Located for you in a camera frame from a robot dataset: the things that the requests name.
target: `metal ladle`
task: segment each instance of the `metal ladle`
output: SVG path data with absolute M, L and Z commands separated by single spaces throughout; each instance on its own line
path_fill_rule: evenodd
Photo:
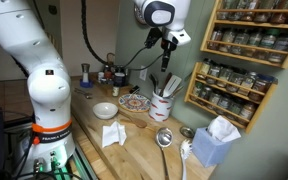
M 74 92 L 79 93 L 79 94 L 83 94 L 86 99 L 92 99 L 91 93 L 84 92 L 84 91 L 77 89 L 77 88 L 75 88 Z
M 156 133 L 156 143 L 160 147 L 163 157 L 163 164 L 164 164 L 164 172 L 165 172 L 165 179 L 168 180 L 168 171 L 166 166 L 166 160 L 164 155 L 163 148 L 168 147 L 172 144 L 173 134 L 172 131 L 166 127 L 160 128 Z

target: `wooden spice rack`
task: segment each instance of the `wooden spice rack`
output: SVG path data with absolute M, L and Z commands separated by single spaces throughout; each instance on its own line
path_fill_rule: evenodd
M 260 48 L 260 47 L 254 47 L 254 46 L 247 46 L 247 45 L 241 45 L 241 44 L 234 44 L 234 43 L 226 43 L 226 42 L 221 42 L 221 41 L 211 41 L 211 36 L 212 32 L 215 26 L 236 26 L 238 28 L 241 27 L 261 27 L 261 28 L 277 28 L 281 30 L 288 30 L 288 24 L 271 24 L 271 23 L 255 23 L 255 22 L 245 22 L 245 21 L 230 21 L 230 20 L 217 20 L 216 16 L 218 12 L 271 12 L 271 13 L 288 13 L 288 9 L 221 9 L 222 8 L 222 3 L 223 0 L 216 0 L 214 4 L 214 8 L 207 26 L 207 29 L 205 31 L 205 36 L 202 42 L 202 46 L 200 48 L 201 51 L 205 52 L 210 52 L 214 54 L 219 54 L 223 56 L 228 56 L 232 58 L 238 58 L 241 60 L 246 60 L 246 61 L 251 61 L 255 63 L 260 63 L 260 64 L 265 64 L 269 66 L 274 66 L 274 67 L 279 67 L 279 68 L 284 68 L 286 69 L 288 67 L 288 52 L 287 51 L 276 51 L 273 49 L 266 49 L 266 48 Z M 282 64 L 276 64 L 276 63 L 271 63 L 266 60 L 260 60 L 260 59 L 255 59 L 251 57 L 246 57 L 246 56 L 241 56 L 241 55 L 235 55 L 231 53 L 225 53 L 217 50 L 211 50 L 207 48 L 207 45 L 209 43 L 218 43 L 218 44 L 226 44 L 226 45 L 234 45 L 234 46 L 239 46 L 239 47 L 246 47 L 249 49 L 254 49 L 254 50 L 265 50 L 267 52 L 276 52 L 280 54 L 286 55 L 284 61 Z
M 219 87 L 219 86 L 217 86 L 215 84 L 214 85 L 210 85 L 210 84 L 207 84 L 205 82 L 205 80 L 198 79 L 197 75 L 200 74 L 199 70 L 200 70 L 201 65 L 202 65 L 201 62 L 198 62 L 198 63 L 195 64 L 195 67 L 194 67 L 194 70 L 193 70 L 193 73 L 192 73 L 192 77 L 191 77 L 191 80 L 190 80 L 190 83 L 189 83 L 189 86 L 188 86 L 184 101 L 192 103 L 195 106 L 198 106 L 198 107 L 200 107 L 200 108 L 202 108 L 202 109 L 204 109 L 204 110 L 206 110 L 206 111 L 208 111 L 208 112 L 210 112 L 212 114 L 217 115 L 217 113 L 214 110 L 211 110 L 211 109 L 207 108 L 206 106 L 202 106 L 199 103 L 197 103 L 196 101 L 192 100 L 192 98 L 193 99 L 198 99 L 200 101 L 205 102 L 206 104 L 210 104 L 210 105 L 214 106 L 215 108 L 218 108 L 218 109 L 224 111 L 225 113 L 231 114 L 232 116 L 238 118 L 240 120 L 240 122 L 228 119 L 224 115 L 223 115 L 223 117 L 226 118 L 228 121 L 230 121 L 232 124 L 234 124 L 236 127 L 241 128 L 241 129 L 245 129 L 245 132 L 249 133 L 252 130 L 253 126 L 255 125 L 255 123 L 256 123 L 257 119 L 259 118 L 260 114 L 262 113 L 262 111 L 263 111 L 264 107 L 266 106 L 268 100 L 270 99 L 271 95 L 273 94 L 273 92 L 274 92 L 274 90 L 275 90 L 275 88 L 277 86 L 277 83 L 278 83 L 277 79 L 276 79 L 275 82 L 272 83 L 272 85 L 270 86 L 270 88 L 268 89 L 268 91 L 266 93 L 259 92 L 259 91 L 256 91 L 254 89 L 249 89 L 249 88 L 243 87 L 243 89 L 246 89 L 248 91 L 251 91 L 251 92 L 254 92 L 254 93 L 257 93 L 257 94 L 260 94 L 260 95 L 263 96 L 263 99 L 261 101 L 253 101 L 250 98 L 248 98 L 247 96 L 244 96 L 244 95 L 239 94 L 239 93 L 231 93 L 229 91 L 226 91 L 225 88 Z M 215 79 L 217 81 L 225 82 L 226 84 L 232 84 L 232 85 L 237 86 L 237 87 L 242 87 L 240 85 L 225 81 L 223 79 L 216 78 L 214 76 L 209 76 L 209 75 L 205 75 L 205 74 L 203 74 L 203 75 L 206 76 L 206 77 L 210 77 L 212 79 Z M 211 88 L 214 88 L 214 89 L 218 89 L 218 90 L 220 90 L 222 92 L 225 92 L 225 93 L 229 93 L 232 96 L 242 98 L 245 101 L 251 101 L 253 103 L 256 103 L 258 105 L 257 110 L 255 111 L 255 113 L 254 113 L 254 115 L 253 115 L 251 120 L 248 120 L 248 119 L 245 119 L 245 118 L 243 118 L 241 116 L 238 116 L 238 115 L 236 115 L 236 114 L 234 114 L 234 113 L 232 113 L 232 112 L 230 112 L 230 111 L 228 111 L 226 109 L 221 108 L 220 106 L 218 106 L 216 104 L 213 104 L 213 103 L 211 103 L 211 102 L 209 102 L 207 100 L 201 99 L 201 98 L 197 97 L 196 95 L 194 95 L 193 94 L 193 90 L 194 90 L 196 82 L 201 82 L 204 85 L 207 85 L 207 86 L 209 86 Z

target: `utensil holder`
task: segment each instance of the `utensil holder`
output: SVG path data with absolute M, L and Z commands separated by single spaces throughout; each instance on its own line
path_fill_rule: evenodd
M 173 98 L 163 98 L 157 94 L 153 91 L 150 111 L 148 114 L 155 121 L 166 121 L 172 110 Z

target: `decorative plate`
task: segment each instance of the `decorative plate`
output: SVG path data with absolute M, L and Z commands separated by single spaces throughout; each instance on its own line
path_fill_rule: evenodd
M 132 112 L 145 112 L 151 106 L 151 101 L 139 94 L 125 94 L 119 98 L 118 103 Z

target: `wooden spoon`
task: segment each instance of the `wooden spoon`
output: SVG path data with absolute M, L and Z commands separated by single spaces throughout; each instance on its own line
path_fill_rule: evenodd
M 118 112 L 119 112 L 121 115 L 129 118 L 129 119 L 130 119 L 137 127 L 139 127 L 139 128 L 145 128 L 145 127 L 147 126 L 147 123 L 146 123 L 144 120 L 142 120 L 142 119 L 132 117 L 131 115 L 127 114 L 127 113 L 124 112 L 124 111 L 121 111 L 120 109 L 119 109 Z

